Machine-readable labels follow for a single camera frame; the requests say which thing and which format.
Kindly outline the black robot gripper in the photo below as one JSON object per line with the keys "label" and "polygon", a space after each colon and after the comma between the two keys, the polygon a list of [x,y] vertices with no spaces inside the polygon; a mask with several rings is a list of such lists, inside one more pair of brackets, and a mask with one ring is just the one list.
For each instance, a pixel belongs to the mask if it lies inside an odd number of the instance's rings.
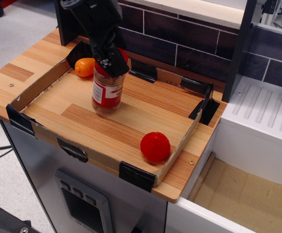
{"label": "black robot gripper", "polygon": [[95,70],[107,78],[129,71],[125,39],[120,35],[122,11],[116,0],[70,0],[69,10],[88,35]]}

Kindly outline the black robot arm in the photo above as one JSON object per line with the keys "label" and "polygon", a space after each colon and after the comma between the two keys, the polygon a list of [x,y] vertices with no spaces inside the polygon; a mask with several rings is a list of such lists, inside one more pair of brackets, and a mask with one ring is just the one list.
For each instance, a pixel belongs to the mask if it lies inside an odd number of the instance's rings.
{"label": "black robot arm", "polygon": [[62,0],[88,35],[92,56],[98,65],[115,78],[129,71],[120,49],[126,48],[119,30],[122,10],[116,0]]}

